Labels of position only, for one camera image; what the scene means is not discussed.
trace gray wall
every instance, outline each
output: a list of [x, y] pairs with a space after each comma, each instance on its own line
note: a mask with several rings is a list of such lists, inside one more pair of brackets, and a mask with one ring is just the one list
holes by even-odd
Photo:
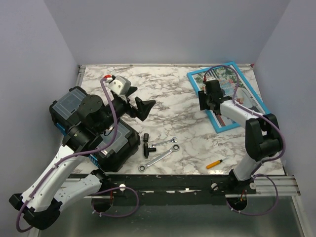
[[19, 235], [8, 199], [27, 189], [56, 154], [61, 135], [48, 107], [75, 85], [77, 72], [42, 0], [1, 2], [0, 236]]
[[79, 64], [253, 63], [289, 0], [44, 0]]
[[315, 0], [290, 2], [255, 64], [255, 75], [285, 135], [285, 169], [295, 174], [316, 234], [315, 9]]

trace wrench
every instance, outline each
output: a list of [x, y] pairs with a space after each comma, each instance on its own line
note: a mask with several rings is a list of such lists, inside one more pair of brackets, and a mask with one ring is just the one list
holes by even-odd
[[156, 143], [156, 144], [150, 144], [150, 147], [151, 148], [154, 148], [154, 147], [156, 147], [156, 146], [161, 146], [161, 145], [163, 145], [163, 144], [166, 144], [166, 143], [177, 143], [177, 138], [176, 137], [173, 137], [173, 138], [171, 138], [170, 140], [168, 140], [168, 141], [164, 141], [164, 142], [159, 142], [159, 143]]
[[142, 164], [141, 166], [139, 166], [138, 170], [140, 172], [144, 172], [149, 166], [152, 166], [153, 164], [157, 163], [159, 160], [165, 158], [166, 156], [170, 155], [173, 152], [177, 152], [178, 150], [180, 150], [180, 146], [179, 145], [173, 145], [168, 151], [166, 151], [165, 153], [161, 154], [157, 158], [151, 160], [147, 164]]

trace picture frame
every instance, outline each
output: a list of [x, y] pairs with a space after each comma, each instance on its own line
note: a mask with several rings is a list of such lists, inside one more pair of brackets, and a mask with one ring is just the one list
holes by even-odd
[[[244, 105], [245, 107], [252, 109], [255, 112], [260, 112], [263, 114], [269, 114], [270, 111], [262, 102], [261, 98], [252, 88], [250, 83], [247, 81], [245, 76], [240, 71], [239, 67], [235, 62], [224, 63], [223, 65], [232, 67], [236, 70], [239, 75], [239, 87], [236, 93], [236, 100]], [[203, 89], [203, 77], [205, 72], [209, 69], [201, 69], [194, 72], [187, 73], [187, 77], [198, 95], [198, 92]], [[232, 96], [236, 84], [236, 76], [234, 72], [230, 69], [224, 67], [218, 67], [213, 69], [206, 75], [207, 80], [217, 79], [220, 82], [221, 89], [224, 96]], [[209, 117], [216, 133], [221, 133], [239, 127], [240, 125], [230, 118], [221, 115], [215, 115], [212, 111], [205, 110], [207, 116]]]

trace marble tabletop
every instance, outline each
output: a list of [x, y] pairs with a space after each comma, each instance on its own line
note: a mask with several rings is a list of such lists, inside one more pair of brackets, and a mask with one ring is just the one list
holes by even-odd
[[[132, 104], [136, 96], [142, 100], [156, 100], [148, 118], [139, 119], [123, 116], [123, 120], [139, 132], [150, 135], [149, 141], [160, 142], [172, 137], [178, 138], [180, 151], [167, 156], [148, 168], [143, 174], [228, 174], [245, 155], [244, 129], [241, 127], [217, 134], [204, 111], [199, 110], [198, 97], [195, 94], [187, 73], [205, 67], [188, 66], [87, 66], [82, 88], [89, 94], [106, 98], [100, 87], [100, 79], [107, 74], [121, 75], [137, 86], [138, 90], [130, 96]], [[260, 96], [259, 88], [248, 65], [239, 65], [254, 90]], [[140, 174], [138, 166], [145, 164], [165, 152], [171, 144], [157, 147], [156, 153], [150, 153], [149, 159], [143, 156], [139, 147], [118, 172], [120, 174]], [[59, 156], [72, 153], [69, 148], [61, 148]], [[221, 164], [207, 170], [206, 166], [219, 159]], [[90, 173], [96, 167], [87, 159], [74, 173]], [[281, 162], [264, 164], [257, 172], [265, 174], [284, 174]]]

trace purple cable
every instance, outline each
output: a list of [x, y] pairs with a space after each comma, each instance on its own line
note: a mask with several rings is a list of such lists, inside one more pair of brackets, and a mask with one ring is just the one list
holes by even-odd
[[91, 203], [91, 206], [92, 206], [93, 211], [94, 211], [95, 213], [99, 214], [99, 215], [108, 216], [108, 217], [126, 217], [126, 216], [132, 215], [135, 211], [137, 211], [138, 206], [139, 206], [139, 197], [138, 197], [138, 195], [137, 195], [137, 192], [136, 192], [135, 190], [133, 190], [132, 188], [129, 188], [129, 187], [115, 187], [115, 188], [111, 188], [111, 189], [107, 189], [107, 190], [104, 190], [104, 191], [97, 192], [97, 193], [95, 193], [95, 195], [96, 195], [96, 194], [103, 194], [103, 193], [106, 193], [106, 192], [109, 192], [109, 191], [113, 191], [113, 190], [117, 190], [117, 189], [128, 189], [128, 190], [131, 190], [131, 191], [136, 195], [136, 199], [137, 199], [136, 206], [135, 206], [135, 208], [134, 208], [131, 212], [128, 212], [127, 214], [124, 214], [124, 215], [105, 214], [105, 213], [103, 213], [103, 212], [97, 212], [97, 211], [94, 209], [93, 203]]
[[255, 180], [258, 176], [264, 176], [264, 177], [266, 177], [266, 178], [269, 179], [269, 180], [271, 181], [271, 183], [273, 184], [273, 186], [274, 186], [274, 188], [275, 188], [275, 190], [276, 190], [276, 200], [275, 200], [275, 203], [273, 204], [273, 206], [272, 206], [269, 210], [267, 210], [267, 211], [265, 211], [265, 212], [262, 212], [262, 213], [259, 213], [259, 214], [255, 214], [255, 213], [246, 213], [246, 212], [237, 211], [237, 210], [233, 209], [233, 208], [230, 206], [230, 204], [228, 203], [228, 201], [226, 201], [226, 204], [227, 204], [227, 206], [230, 208], [231, 211], [236, 212], [236, 213], [241, 214], [241, 215], [245, 215], [245, 216], [263, 216], [263, 215], [266, 215], [266, 214], [272, 212], [272, 211], [276, 208], [276, 206], [277, 206], [277, 204], [278, 204], [279, 197], [278, 197], [278, 191], [277, 191], [277, 186], [276, 186], [275, 182], [274, 182], [268, 175], [265, 175], [265, 174], [256, 174], [256, 175], [253, 176], [253, 180]]
[[[113, 121], [114, 121], [114, 135], [112, 137], [112, 139], [110, 140], [110, 142], [108, 144], [106, 144], [104, 147], [101, 147], [101, 148], [98, 148], [98, 149], [95, 149], [95, 150], [92, 150], [92, 151], [85, 151], [85, 152], [78, 152], [78, 153], [73, 153], [71, 155], [68, 155], [62, 159], [60, 159], [58, 162], [55, 163], [55, 166], [58, 167], [62, 162], [72, 158], [72, 157], [77, 157], [77, 156], [84, 156], [84, 155], [89, 155], [89, 154], [92, 154], [92, 153], [96, 153], [96, 152], [100, 152], [104, 149], [107, 149], [110, 145], [112, 145], [112, 143], [115, 141], [115, 138], [117, 136], [117, 133], [118, 133], [118, 119], [117, 119], [117, 115], [115, 113], [115, 109], [114, 109], [114, 106], [113, 106], [113, 103], [111, 101], [111, 98], [106, 90], [106, 87], [104, 85], [104, 82], [106, 81], [107, 79], [106, 78], [102, 78], [100, 80], [100, 83], [101, 83], [101, 87], [103, 89], [103, 92], [108, 100], [108, 103], [109, 103], [109, 106], [110, 106], [110, 109], [111, 109], [111, 112], [112, 112], [112, 116], [113, 116]], [[34, 188], [34, 190], [31, 192], [31, 194], [28, 196], [28, 198], [32, 198], [36, 191], [41, 187], [41, 185], [44, 183], [44, 181], [50, 176], [50, 174], [54, 171], [55, 169], [54, 168], [51, 168], [45, 175], [44, 177], [39, 181], [39, 183], [36, 185], [36, 187]], [[26, 231], [29, 231], [33, 226], [29, 226], [28, 228], [26, 229], [21, 229], [20, 228], [20, 218], [22, 216], [22, 213], [23, 213], [23, 210], [24, 208], [26, 207], [26, 205], [29, 203], [29, 200], [26, 200], [24, 202], [24, 204], [22, 205], [22, 207], [20, 208], [19, 210], [19, 213], [18, 213], [18, 216], [16, 218], [16, 223], [15, 223], [15, 227], [17, 229], [18, 232], [20, 233], [23, 233], [23, 232], [26, 232]]]

